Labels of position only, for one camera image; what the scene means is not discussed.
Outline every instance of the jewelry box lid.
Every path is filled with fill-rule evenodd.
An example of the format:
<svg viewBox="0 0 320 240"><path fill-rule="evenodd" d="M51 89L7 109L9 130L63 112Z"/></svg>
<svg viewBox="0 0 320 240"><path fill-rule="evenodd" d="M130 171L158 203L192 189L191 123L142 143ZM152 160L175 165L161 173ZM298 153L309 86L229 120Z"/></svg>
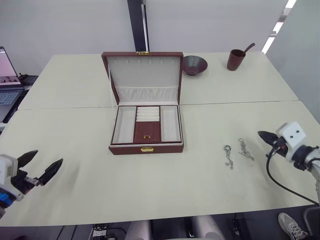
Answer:
<svg viewBox="0 0 320 240"><path fill-rule="evenodd" d="M101 57L118 105L179 104L182 52L104 52Z"/></svg>

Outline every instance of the keychain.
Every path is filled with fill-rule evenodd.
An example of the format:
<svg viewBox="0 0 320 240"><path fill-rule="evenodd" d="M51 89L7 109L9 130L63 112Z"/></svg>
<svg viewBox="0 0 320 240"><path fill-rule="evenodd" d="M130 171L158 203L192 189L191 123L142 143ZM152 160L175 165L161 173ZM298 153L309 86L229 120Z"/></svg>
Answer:
<svg viewBox="0 0 320 240"><path fill-rule="evenodd" d="M245 140L242 137L240 137L238 140L240 141L241 151L242 151L242 152L239 152L239 153L241 155L245 156L246 158L252 159L252 161L254 161L255 159L251 156L250 152L246 150Z"/></svg>
<svg viewBox="0 0 320 240"><path fill-rule="evenodd" d="M229 145L225 145L223 150L225 151L225 156L226 159L228 159L229 162L226 162L226 166L230 166L230 169L234 169L234 162L230 158L230 153L231 153L231 147Z"/></svg>

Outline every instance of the gold latch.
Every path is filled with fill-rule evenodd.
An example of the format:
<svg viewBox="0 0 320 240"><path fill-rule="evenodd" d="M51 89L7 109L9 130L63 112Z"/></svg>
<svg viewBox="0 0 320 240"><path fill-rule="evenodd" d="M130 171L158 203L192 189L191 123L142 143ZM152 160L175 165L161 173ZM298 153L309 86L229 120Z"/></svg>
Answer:
<svg viewBox="0 0 320 240"><path fill-rule="evenodd" d="M149 52L148 51L137 51L136 54L138 56L148 56Z"/></svg>
<svg viewBox="0 0 320 240"><path fill-rule="evenodd" d="M145 152L153 152L155 149L152 146L149 147L142 147L141 148L141 152L145 153Z"/></svg>

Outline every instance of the red velvet insert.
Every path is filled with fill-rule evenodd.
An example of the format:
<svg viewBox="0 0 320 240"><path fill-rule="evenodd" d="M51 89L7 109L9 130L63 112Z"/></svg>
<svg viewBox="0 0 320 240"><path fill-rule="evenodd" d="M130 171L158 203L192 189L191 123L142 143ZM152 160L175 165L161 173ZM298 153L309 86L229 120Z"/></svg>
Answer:
<svg viewBox="0 0 320 240"><path fill-rule="evenodd" d="M135 122L135 131L133 143L160 143L161 127L160 121L137 121Z"/></svg>

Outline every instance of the white fabric lining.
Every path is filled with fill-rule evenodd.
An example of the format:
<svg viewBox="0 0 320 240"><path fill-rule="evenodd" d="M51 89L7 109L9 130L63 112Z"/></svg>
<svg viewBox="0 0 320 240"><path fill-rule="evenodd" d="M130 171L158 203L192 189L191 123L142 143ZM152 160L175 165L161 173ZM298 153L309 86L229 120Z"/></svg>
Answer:
<svg viewBox="0 0 320 240"><path fill-rule="evenodd" d="M139 101L176 101L178 99L178 86L168 87L134 87L116 86L116 92L121 102Z"/></svg>
<svg viewBox="0 0 320 240"><path fill-rule="evenodd" d="M180 117L177 105L160 106L162 142L180 142ZM114 127L113 144L133 143L136 120L136 106L119 106Z"/></svg>
<svg viewBox="0 0 320 240"><path fill-rule="evenodd" d="M119 107L112 143L114 144L132 143L134 141L135 120L136 120L135 106Z"/></svg>
<svg viewBox="0 0 320 240"><path fill-rule="evenodd" d="M180 128L177 106L160 106L161 141L179 142Z"/></svg>
<svg viewBox="0 0 320 240"><path fill-rule="evenodd" d="M158 122L160 121L158 106L139 106L136 111L137 122Z"/></svg>
<svg viewBox="0 0 320 240"><path fill-rule="evenodd" d="M181 146L183 142L166 142L166 143L151 143L151 144L130 144L130 145L112 145L113 148L123 148L123 147L163 147L163 146Z"/></svg>
<svg viewBox="0 0 320 240"><path fill-rule="evenodd" d="M179 56L109 56L107 61L119 101L178 100Z"/></svg>
<svg viewBox="0 0 320 240"><path fill-rule="evenodd" d="M119 106L178 105L178 101L120 101Z"/></svg>

